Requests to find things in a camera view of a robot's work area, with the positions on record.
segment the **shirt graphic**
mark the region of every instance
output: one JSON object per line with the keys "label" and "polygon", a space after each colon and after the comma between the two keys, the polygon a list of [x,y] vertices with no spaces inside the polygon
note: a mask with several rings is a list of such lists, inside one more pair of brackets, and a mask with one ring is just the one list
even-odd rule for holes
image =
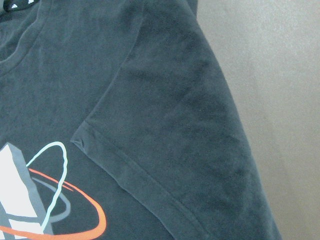
{"label": "shirt graphic", "polygon": [[[64,158],[63,174],[59,181],[29,168],[29,165],[48,147],[57,145],[62,148]],[[4,145],[0,150],[0,240],[93,240],[105,232],[107,218],[102,207],[84,191],[65,181],[67,163],[67,152],[61,142],[48,144],[27,164],[17,147],[8,142]],[[47,210],[38,193],[36,183],[55,192]],[[71,211],[71,203],[62,193],[62,188],[64,191],[80,194],[94,206],[99,219],[95,228],[83,232],[54,235],[52,223],[65,219]],[[65,211],[51,215],[57,198],[64,202]]]}

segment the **white shape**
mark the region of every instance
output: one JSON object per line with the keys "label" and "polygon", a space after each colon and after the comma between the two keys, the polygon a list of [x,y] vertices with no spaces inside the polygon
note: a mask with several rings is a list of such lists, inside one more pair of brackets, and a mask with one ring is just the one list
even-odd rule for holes
{"label": "white shape", "polygon": [[5,235],[3,231],[0,231],[0,240],[4,240],[5,239]]}
{"label": "white shape", "polygon": [[37,217],[28,189],[15,166],[9,145],[0,151],[0,203],[7,214]]}
{"label": "white shape", "polygon": [[[41,229],[40,223],[37,222],[26,222],[26,221],[16,221],[9,219],[11,228],[18,231],[25,231],[34,234],[44,234]],[[26,239],[24,236],[14,235],[15,239]]]}

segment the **gray curved line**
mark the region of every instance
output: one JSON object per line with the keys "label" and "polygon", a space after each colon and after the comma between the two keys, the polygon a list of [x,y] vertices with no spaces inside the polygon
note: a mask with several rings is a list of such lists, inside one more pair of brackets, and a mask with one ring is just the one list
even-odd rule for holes
{"label": "gray curved line", "polygon": [[[46,186],[48,189],[52,190],[53,192],[55,192],[57,190],[54,186],[52,186],[52,185],[50,185],[50,184],[48,184],[48,183],[46,183],[44,181],[41,181],[41,180],[39,180],[39,179],[37,179],[35,177],[32,177],[32,179],[35,180],[36,182]],[[59,222],[59,221],[65,219],[66,217],[69,216],[69,214],[71,212],[71,204],[70,204],[70,201],[66,198],[66,196],[61,192],[59,197],[61,198],[61,200],[65,204],[65,211],[62,212],[62,213],[59,213],[58,215],[51,216],[49,218],[49,222],[50,223]]]}

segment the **dark gray fabric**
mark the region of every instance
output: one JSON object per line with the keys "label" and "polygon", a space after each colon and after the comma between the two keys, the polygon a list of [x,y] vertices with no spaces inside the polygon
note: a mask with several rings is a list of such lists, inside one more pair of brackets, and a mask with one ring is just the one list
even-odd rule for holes
{"label": "dark gray fabric", "polygon": [[[92,239],[281,239],[194,6],[41,0],[0,18],[0,149],[9,142],[28,162],[63,143],[66,181],[106,215]],[[63,161],[55,146],[31,168],[59,180]],[[57,186],[30,176],[47,183],[34,182],[48,209],[46,186]],[[93,205],[62,193],[70,214],[53,234],[95,228]],[[52,216],[66,210],[59,199]]]}

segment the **shirt sleeve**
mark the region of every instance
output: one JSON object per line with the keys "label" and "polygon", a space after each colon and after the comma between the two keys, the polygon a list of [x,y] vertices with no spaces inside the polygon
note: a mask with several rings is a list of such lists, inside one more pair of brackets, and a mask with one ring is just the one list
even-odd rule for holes
{"label": "shirt sleeve", "polygon": [[221,68],[184,0],[146,0],[71,141],[176,240],[280,240]]}

